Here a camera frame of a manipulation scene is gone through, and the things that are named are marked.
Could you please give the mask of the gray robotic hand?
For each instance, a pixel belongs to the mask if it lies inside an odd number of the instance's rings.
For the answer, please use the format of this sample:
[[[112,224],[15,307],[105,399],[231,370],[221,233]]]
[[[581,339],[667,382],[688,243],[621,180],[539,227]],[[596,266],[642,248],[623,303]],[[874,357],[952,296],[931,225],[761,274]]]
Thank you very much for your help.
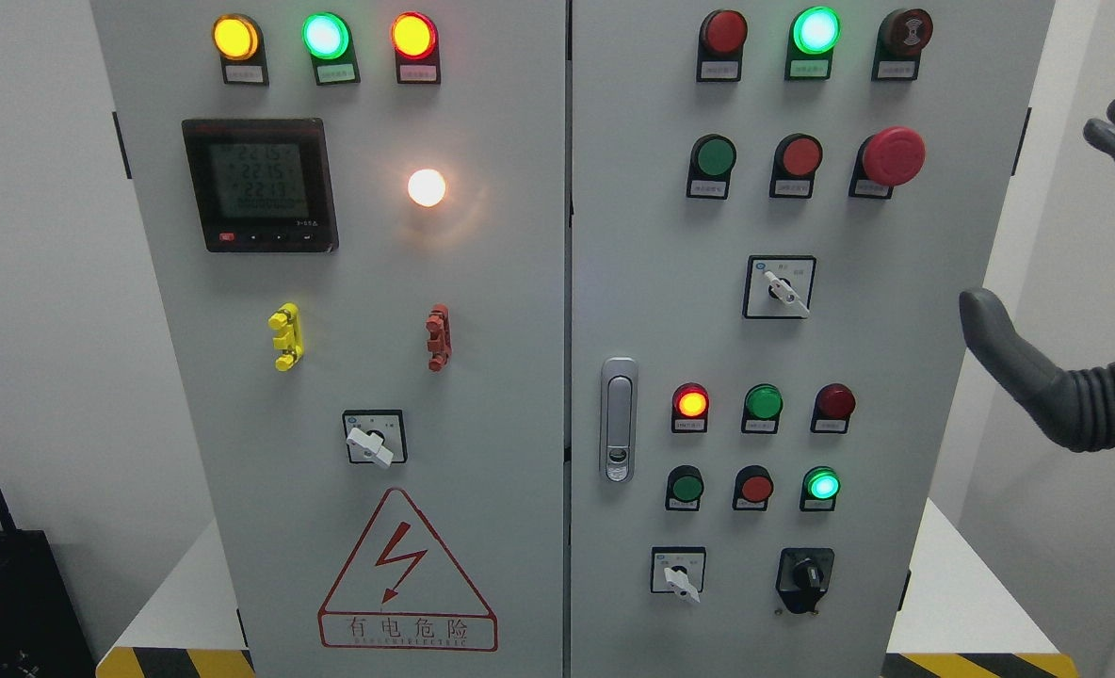
[[[1090,119],[1084,138],[1115,167],[1115,99],[1104,119]],[[1058,368],[1014,328],[1002,300],[972,287],[959,296],[963,342],[1045,437],[1074,452],[1115,449],[1115,364]]]

